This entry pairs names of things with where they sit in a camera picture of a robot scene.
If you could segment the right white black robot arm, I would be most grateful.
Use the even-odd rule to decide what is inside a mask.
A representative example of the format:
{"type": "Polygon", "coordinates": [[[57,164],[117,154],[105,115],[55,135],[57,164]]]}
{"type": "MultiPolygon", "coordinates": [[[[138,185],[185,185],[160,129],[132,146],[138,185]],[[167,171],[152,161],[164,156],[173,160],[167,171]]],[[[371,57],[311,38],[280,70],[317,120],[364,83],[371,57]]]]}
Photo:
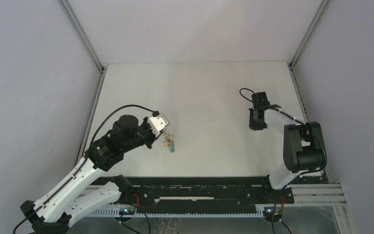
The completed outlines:
{"type": "Polygon", "coordinates": [[[283,163],[268,175],[268,186],[262,189],[266,202],[274,203],[281,197],[281,189],[298,177],[320,172],[327,165],[327,154],[321,125],[304,122],[284,112],[279,105],[268,101],[266,92],[252,93],[249,109],[249,128],[261,131],[277,130],[283,136],[283,163]]]}

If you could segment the right aluminium frame post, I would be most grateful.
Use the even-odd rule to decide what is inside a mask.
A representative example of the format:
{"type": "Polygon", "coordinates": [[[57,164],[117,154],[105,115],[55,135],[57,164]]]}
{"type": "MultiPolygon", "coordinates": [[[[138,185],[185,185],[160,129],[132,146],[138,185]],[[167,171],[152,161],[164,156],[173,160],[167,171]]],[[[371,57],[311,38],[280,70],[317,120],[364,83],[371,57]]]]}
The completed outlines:
{"type": "Polygon", "coordinates": [[[303,31],[302,38],[294,54],[287,64],[302,115],[307,121],[315,119],[312,116],[312,111],[314,110],[313,101],[311,100],[313,97],[312,73],[309,72],[309,70],[312,70],[313,65],[312,62],[309,62],[311,59],[312,39],[315,37],[315,32],[331,4],[331,0],[319,1],[313,16],[308,21],[307,28],[303,31]]]}

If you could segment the keyring with coloured keys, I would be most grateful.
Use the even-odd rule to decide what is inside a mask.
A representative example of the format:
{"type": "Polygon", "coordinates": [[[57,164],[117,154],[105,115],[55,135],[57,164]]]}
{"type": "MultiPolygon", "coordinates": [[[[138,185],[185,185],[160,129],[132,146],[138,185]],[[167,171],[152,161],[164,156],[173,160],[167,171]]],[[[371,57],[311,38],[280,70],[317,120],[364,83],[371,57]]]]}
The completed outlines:
{"type": "Polygon", "coordinates": [[[167,147],[171,153],[174,153],[175,152],[174,136],[166,131],[163,131],[162,135],[164,137],[163,145],[167,147]]]}

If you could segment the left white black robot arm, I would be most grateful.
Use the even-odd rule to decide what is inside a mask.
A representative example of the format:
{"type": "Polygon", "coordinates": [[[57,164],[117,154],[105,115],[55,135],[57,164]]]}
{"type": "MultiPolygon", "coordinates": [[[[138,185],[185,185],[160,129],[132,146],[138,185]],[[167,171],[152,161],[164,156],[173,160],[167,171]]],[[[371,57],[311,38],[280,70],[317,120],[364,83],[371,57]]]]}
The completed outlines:
{"type": "Polygon", "coordinates": [[[133,186],[123,176],[115,176],[98,190],[79,195],[104,176],[124,154],[140,146],[152,148],[169,121],[164,114],[146,117],[140,123],[132,115],[123,115],[112,129],[94,141],[83,158],[50,192],[36,201],[25,201],[20,209],[36,234],[65,234],[77,221],[109,203],[127,203],[133,186]]]}

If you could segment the left aluminium frame post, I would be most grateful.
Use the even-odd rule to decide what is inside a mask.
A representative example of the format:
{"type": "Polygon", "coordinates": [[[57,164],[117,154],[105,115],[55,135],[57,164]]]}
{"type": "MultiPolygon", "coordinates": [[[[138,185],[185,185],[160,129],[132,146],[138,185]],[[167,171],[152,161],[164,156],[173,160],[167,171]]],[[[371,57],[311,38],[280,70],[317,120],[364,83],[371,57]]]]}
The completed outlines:
{"type": "Polygon", "coordinates": [[[90,89],[83,91],[83,103],[85,104],[86,115],[82,133],[78,142],[77,154],[73,163],[75,166],[84,156],[86,147],[89,146],[87,140],[89,139],[91,124],[94,119],[94,113],[99,100],[101,86],[104,81],[105,68],[102,66],[101,61],[98,58],[98,55],[96,54],[96,51],[84,30],[84,27],[78,19],[78,15],[73,9],[71,1],[60,0],[59,4],[80,41],[80,48],[85,51],[85,62],[79,63],[81,67],[78,70],[89,77],[87,79],[87,84],[90,87],[90,89]]]}

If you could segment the aluminium frame post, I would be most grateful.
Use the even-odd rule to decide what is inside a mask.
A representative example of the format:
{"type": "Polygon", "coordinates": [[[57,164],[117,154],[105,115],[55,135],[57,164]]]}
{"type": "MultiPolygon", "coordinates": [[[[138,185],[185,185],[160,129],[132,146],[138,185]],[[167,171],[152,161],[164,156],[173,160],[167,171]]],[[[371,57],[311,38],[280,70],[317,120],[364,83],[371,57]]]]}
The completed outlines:
{"type": "Polygon", "coordinates": [[[319,1],[313,16],[308,21],[307,28],[303,31],[302,38],[294,54],[287,64],[302,115],[307,121],[315,119],[312,116],[312,111],[314,110],[313,101],[311,100],[313,97],[312,73],[309,72],[309,70],[312,70],[313,65],[312,62],[309,62],[311,59],[312,39],[315,37],[315,32],[331,4],[331,0],[319,1]]]}
{"type": "Polygon", "coordinates": [[[105,68],[102,66],[101,61],[98,58],[98,55],[96,54],[96,51],[84,30],[84,27],[78,19],[78,15],[73,9],[71,1],[60,0],[59,4],[80,41],[80,48],[85,51],[85,62],[79,63],[81,67],[78,70],[89,77],[87,79],[87,84],[90,87],[90,89],[83,91],[83,103],[85,104],[86,115],[82,133],[78,142],[77,154],[73,163],[75,166],[84,156],[86,147],[89,146],[87,140],[89,139],[91,124],[94,119],[94,113],[99,100],[101,86],[104,81],[105,68]]]}

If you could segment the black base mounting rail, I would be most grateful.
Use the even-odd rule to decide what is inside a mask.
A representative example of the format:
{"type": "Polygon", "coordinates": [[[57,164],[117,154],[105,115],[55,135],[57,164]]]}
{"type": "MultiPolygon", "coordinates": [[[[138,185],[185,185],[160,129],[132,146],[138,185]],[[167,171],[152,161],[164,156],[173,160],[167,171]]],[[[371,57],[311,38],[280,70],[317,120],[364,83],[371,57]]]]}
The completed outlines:
{"type": "Polygon", "coordinates": [[[251,212],[257,206],[278,209],[295,202],[293,191],[273,190],[266,177],[127,177],[135,201],[145,213],[251,212]]]}

